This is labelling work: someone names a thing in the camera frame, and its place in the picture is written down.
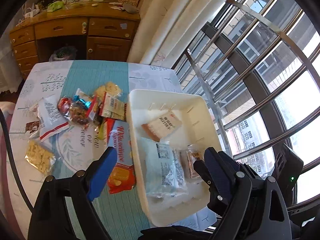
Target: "drawer handle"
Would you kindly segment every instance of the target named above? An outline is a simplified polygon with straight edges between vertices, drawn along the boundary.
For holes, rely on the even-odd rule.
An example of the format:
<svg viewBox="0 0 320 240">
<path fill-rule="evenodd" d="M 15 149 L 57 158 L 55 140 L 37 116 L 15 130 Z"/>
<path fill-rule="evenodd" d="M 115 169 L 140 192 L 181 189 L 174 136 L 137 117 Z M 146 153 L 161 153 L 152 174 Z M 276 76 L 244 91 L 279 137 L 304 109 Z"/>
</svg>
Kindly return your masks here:
<svg viewBox="0 0 320 240">
<path fill-rule="evenodd" d="M 114 27 L 113 25 L 112 26 L 105 26 L 104 28 L 105 28 L 105 30 L 113 30 L 113 31 L 117 30 L 117 28 Z"/>
<path fill-rule="evenodd" d="M 86 27 L 87 27 L 87 23 L 86 23 L 86 22 L 83 22 L 83 23 L 82 23 L 82 34 L 87 33 Z"/>
<path fill-rule="evenodd" d="M 59 31 L 59 30 L 62 30 L 62 29 L 63 29 L 62 26 L 57 26 L 57 27 L 54 27 L 54 28 L 53 28 L 54 31 Z"/>
</svg>

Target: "teal stripe on tablecloth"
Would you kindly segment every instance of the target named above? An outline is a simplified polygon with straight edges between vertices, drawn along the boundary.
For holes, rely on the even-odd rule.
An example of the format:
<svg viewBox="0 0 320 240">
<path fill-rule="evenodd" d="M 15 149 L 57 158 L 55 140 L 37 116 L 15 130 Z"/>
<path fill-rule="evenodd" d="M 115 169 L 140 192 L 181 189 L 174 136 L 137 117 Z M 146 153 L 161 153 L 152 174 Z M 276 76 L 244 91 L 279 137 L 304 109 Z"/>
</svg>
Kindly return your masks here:
<svg viewBox="0 0 320 240">
<path fill-rule="evenodd" d="M 126 62 L 75 60 L 68 72 L 61 96 L 72 97 L 78 88 L 92 95 L 94 90 L 108 81 L 120 86 L 123 90 L 120 100 L 127 102 L 129 81 Z M 55 136 L 51 140 L 54 146 Z M 53 171 L 56 178 L 70 177 L 71 173 L 62 160 L 57 160 Z M 93 201 L 93 206 L 113 240 L 136 240 L 141 235 L 141 230 L 150 227 L 141 209 L 136 187 L 110 195 L 106 186 L 100 197 Z M 67 200 L 67 207 L 77 237 L 85 239 L 70 200 Z"/>
</svg>

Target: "wooden desk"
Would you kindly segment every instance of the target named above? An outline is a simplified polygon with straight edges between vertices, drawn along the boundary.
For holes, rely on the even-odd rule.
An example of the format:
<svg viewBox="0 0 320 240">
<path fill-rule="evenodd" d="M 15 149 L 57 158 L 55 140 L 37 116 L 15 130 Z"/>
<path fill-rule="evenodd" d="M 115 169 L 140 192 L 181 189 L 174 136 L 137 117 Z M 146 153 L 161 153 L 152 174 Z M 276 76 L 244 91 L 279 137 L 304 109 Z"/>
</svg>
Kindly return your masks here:
<svg viewBox="0 0 320 240">
<path fill-rule="evenodd" d="M 10 40 L 24 79 L 32 67 L 48 61 L 60 47 L 74 45 L 78 59 L 126 61 L 140 22 L 139 14 L 110 8 L 108 3 L 68 4 L 27 18 L 10 31 Z"/>
</svg>

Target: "orange biscuit package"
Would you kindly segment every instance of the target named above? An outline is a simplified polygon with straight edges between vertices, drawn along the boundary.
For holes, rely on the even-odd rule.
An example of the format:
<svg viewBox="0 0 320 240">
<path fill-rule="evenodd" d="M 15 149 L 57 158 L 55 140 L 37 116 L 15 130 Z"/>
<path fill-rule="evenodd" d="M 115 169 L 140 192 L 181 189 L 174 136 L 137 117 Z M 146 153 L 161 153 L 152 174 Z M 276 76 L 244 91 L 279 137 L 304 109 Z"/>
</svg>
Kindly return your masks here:
<svg viewBox="0 0 320 240">
<path fill-rule="evenodd" d="M 124 190 L 131 190 L 135 184 L 133 162 L 131 158 L 131 145 L 129 125 L 120 120 L 107 119 L 105 123 L 106 140 L 108 146 L 117 150 L 118 160 L 109 178 L 109 193 L 115 194 Z"/>
</svg>

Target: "trash bag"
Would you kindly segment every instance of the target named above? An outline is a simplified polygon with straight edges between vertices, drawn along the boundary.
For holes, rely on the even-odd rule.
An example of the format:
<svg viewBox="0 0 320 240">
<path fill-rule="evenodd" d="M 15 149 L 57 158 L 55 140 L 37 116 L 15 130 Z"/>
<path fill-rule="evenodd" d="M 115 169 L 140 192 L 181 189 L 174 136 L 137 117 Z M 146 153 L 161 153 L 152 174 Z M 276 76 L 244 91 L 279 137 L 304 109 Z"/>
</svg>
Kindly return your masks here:
<svg viewBox="0 0 320 240">
<path fill-rule="evenodd" d="M 50 56 L 49 61 L 74 60 L 76 59 L 76 52 L 75 46 L 65 46 L 55 50 Z"/>
</svg>

